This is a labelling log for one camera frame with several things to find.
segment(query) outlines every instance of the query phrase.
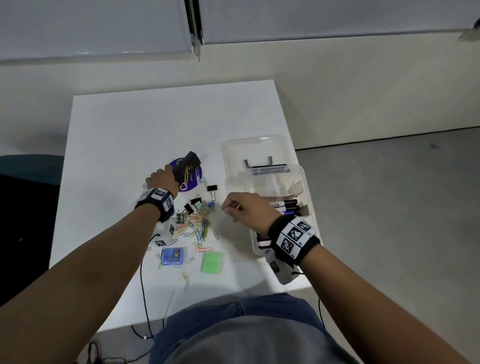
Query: green box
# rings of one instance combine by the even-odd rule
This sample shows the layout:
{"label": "green box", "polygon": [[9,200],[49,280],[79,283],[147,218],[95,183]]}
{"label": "green box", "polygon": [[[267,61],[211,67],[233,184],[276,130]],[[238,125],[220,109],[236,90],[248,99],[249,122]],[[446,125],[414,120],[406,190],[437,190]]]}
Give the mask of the green box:
{"label": "green box", "polygon": [[218,274],[222,271],[223,253],[205,252],[202,258],[202,273]]}

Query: black wrist band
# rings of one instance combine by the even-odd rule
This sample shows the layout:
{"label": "black wrist band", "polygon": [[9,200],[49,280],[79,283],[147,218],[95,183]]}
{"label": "black wrist band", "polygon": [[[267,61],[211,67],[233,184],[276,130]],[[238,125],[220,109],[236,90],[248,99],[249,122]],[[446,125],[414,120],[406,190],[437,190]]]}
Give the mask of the black wrist band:
{"label": "black wrist band", "polygon": [[160,219],[165,222],[173,215],[173,195],[162,188],[152,188],[144,192],[137,201],[135,208],[143,204],[153,204],[160,210]]}
{"label": "black wrist band", "polygon": [[272,240],[275,256],[291,267],[298,265],[315,245],[320,244],[315,229],[298,216],[280,216],[268,229],[268,237]]}

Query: person's left hand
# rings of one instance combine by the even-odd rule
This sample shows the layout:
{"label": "person's left hand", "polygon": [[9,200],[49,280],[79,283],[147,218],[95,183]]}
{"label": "person's left hand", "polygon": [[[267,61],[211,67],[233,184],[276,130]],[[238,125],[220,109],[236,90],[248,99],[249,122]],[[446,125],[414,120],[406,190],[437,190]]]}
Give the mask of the person's left hand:
{"label": "person's left hand", "polygon": [[173,198],[177,197],[179,193],[179,184],[175,180],[172,173],[172,166],[167,164],[165,170],[157,170],[153,172],[150,177],[145,179],[148,189],[150,188],[163,188],[168,190]]}

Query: pink paper clip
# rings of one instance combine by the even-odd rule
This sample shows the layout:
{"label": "pink paper clip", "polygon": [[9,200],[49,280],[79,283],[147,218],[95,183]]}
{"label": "pink paper clip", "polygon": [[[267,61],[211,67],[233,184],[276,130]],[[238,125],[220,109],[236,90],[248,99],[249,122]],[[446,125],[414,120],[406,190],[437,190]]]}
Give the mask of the pink paper clip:
{"label": "pink paper clip", "polygon": [[211,252],[211,251],[212,251],[212,248],[198,248],[198,249],[195,249],[196,253],[204,253],[204,252]]}

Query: blue jeans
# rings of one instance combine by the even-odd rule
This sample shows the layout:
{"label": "blue jeans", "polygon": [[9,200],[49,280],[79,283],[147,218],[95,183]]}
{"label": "blue jeans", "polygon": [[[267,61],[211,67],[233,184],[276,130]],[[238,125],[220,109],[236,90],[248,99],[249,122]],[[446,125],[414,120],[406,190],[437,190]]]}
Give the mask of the blue jeans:
{"label": "blue jeans", "polygon": [[250,297],[216,306],[186,308],[168,318],[155,336],[150,363],[162,364],[182,343],[219,322],[245,315],[285,318],[302,322],[330,336],[307,301],[279,293]]}

